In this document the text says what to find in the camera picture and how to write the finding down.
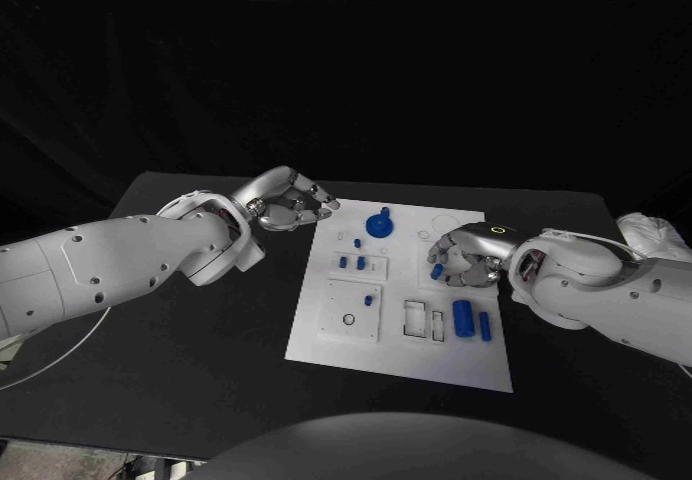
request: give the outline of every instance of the robotic hand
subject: robotic hand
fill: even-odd
[[[616,245],[631,261],[586,239]],[[487,222],[442,235],[427,262],[443,264],[452,247],[471,267],[438,277],[449,286],[488,287],[504,270],[511,299],[549,323],[570,330],[590,326],[622,345],[692,365],[692,264],[645,258],[589,235],[546,229],[528,238]]]
[[[303,209],[301,193],[337,200],[298,172],[278,167],[229,197],[207,190],[172,200],[156,215],[67,227],[0,247],[0,341],[151,292],[178,270],[194,285],[263,258],[249,222],[293,230],[328,218]]]

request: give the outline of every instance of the small blue piece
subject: small blue piece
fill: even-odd
[[[381,207],[377,215],[373,215],[364,222],[364,230],[374,238],[384,238],[393,230],[393,223],[389,219],[389,208]]]
[[[479,338],[484,342],[488,342],[492,337],[489,336],[489,320],[487,319],[487,312],[478,313],[479,319]]]
[[[442,274],[442,270],[443,270],[443,265],[440,263],[435,264],[435,266],[432,267],[432,273],[429,274],[429,278],[432,280],[436,280],[439,278],[439,275]]]
[[[451,304],[451,312],[453,314],[453,333],[456,337],[472,337],[475,329],[472,327],[471,304],[466,300],[456,300]]]

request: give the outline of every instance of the white board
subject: white board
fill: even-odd
[[[511,392],[497,287],[448,287],[429,278],[432,265],[426,263],[426,251],[439,236],[465,223],[482,221],[482,212],[357,200],[340,202],[341,208],[315,228],[285,359]],[[377,239],[367,235],[364,222],[384,206],[393,232]],[[361,241],[360,248],[352,245],[354,239]],[[360,270],[358,256],[364,257]],[[452,249],[443,274],[466,267]],[[453,334],[455,300],[471,303],[472,337]],[[416,303],[407,304],[407,322],[417,322],[409,324],[416,336],[403,334],[406,301],[425,304],[423,336]],[[489,317],[489,342],[482,342],[479,336],[481,311]]]

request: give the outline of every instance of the white cable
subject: white cable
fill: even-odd
[[[688,373],[688,370],[684,368],[684,365],[681,363],[677,364],[677,366],[681,368],[681,371],[684,372],[684,375],[692,378],[692,373]]]
[[[48,363],[40,370],[37,370],[35,372],[32,372],[30,375],[27,375],[24,378],[19,378],[17,381],[11,382],[8,385],[4,385],[2,387],[0,387],[0,392],[2,390],[5,390],[6,388],[9,387],[14,387],[15,385],[18,385],[19,383],[24,383],[30,378],[32,378],[35,375],[40,375],[48,368],[54,367],[54,365],[57,365],[57,363],[61,362],[61,360],[64,360],[64,358],[67,357],[67,355],[77,349],[79,345],[86,341],[86,339],[90,337],[90,334],[96,331],[96,328],[97,326],[100,325],[103,319],[105,319],[105,316],[107,315],[107,312],[110,311],[110,307],[107,307],[105,309],[105,312],[103,312],[103,315],[100,316],[100,319],[97,320],[96,324],[93,325],[92,329],[89,330],[89,333],[86,333],[86,335],[83,336],[83,338],[79,340],[77,344],[66,351],[66,353],[61,355],[61,357],[57,358],[57,360],[53,360],[51,363]]]
[[[575,237],[587,238],[589,240],[599,240],[600,242],[609,243],[611,245],[615,245],[616,247],[619,247],[631,255],[631,258],[634,260],[636,260],[634,255],[638,255],[642,259],[648,258],[641,252],[634,250],[628,245],[624,245],[622,243],[615,242],[608,238],[596,237],[595,235],[586,235],[585,233],[567,232],[566,230],[554,230],[553,228],[547,228],[544,232],[566,233],[567,235],[573,235]]]

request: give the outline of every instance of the black table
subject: black table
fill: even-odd
[[[244,180],[145,173],[112,216],[152,214],[194,189],[229,194]],[[587,193],[322,186],[342,198],[484,211],[488,220],[528,234],[554,227],[621,240],[602,199]],[[113,307],[73,355],[0,392],[0,435],[208,459],[306,419],[427,412],[518,426],[677,478],[687,468],[692,381],[674,364],[592,329],[567,331],[543,322],[511,302],[505,280],[500,310],[513,394],[283,360],[312,229],[254,228],[267,256],[246,273],[233,270],[200,288],[175,274],[155,293]],[[17,371],[56,343],[76,340],[94,319],[38,334],[19,350]]]

